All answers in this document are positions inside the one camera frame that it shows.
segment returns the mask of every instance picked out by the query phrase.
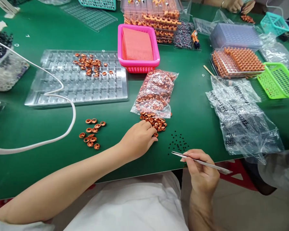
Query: white sleeve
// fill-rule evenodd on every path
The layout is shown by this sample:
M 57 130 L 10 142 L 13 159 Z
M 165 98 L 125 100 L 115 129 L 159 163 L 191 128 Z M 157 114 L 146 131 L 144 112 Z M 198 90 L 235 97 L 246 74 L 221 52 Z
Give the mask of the white sleeve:
M 35 222 L 27 225 L 11 225 L 0 221 L 0 231 L 53 231 L 54 225 Z

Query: person's right hand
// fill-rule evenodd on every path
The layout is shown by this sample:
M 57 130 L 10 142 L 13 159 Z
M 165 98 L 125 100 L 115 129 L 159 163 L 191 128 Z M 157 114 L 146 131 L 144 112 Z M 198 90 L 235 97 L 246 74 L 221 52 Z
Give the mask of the person's right hand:
M 192 158 L 215 165 L 213 160 L 201 149 L 188 150 L 184 155 L 191 157 L 182 158 L 181 161 L 187 163 L 194 193 L 199 198 L 211 201 L 219 181 L 219 172 L 214 168 L 195 162 Z
M 242 6 L 242 0 L 225 0 L 223 4 L 223 7 L 232 13 L 240 12 Z

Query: green plastic basket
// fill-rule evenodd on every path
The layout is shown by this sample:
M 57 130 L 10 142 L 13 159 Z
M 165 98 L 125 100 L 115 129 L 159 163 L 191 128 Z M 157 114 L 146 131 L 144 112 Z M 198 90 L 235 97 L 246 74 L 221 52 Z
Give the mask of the green plastic basket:
M 289 70 L 281 63 L 264 63 L 265 70 L 257 76 L 270 99 L 289 98 Z

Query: person's left hand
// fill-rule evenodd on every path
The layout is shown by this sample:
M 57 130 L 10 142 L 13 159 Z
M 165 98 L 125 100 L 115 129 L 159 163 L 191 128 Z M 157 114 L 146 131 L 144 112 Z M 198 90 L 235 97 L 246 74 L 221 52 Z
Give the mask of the person's left hand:
M 249 1 L 242 9 L 242 14 L 248 14 L 255 6 L 255 1 Z
M 157 141 L 156 137 L 152 137 L 154 133 L 156 129 L 151 123 L 142 120 L 126 132 L 118 145 L 128 155 L 128 160 L 132 161 L 144 155 Z

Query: teal plastic basket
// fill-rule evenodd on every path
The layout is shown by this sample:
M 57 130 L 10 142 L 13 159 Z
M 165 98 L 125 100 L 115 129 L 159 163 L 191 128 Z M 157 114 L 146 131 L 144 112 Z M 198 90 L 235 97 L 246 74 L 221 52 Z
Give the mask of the teal plastic basket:
M 78 0 L 82 6 L 104 10 L 116 10 L 116 0 Z
M 289 31 L 289 26 L 285 19 L 278 14 L 270 12 L 266 13 L 264 18 L 261 20 L 260 25 L 266 34 L 272 32 L 276 37 Z

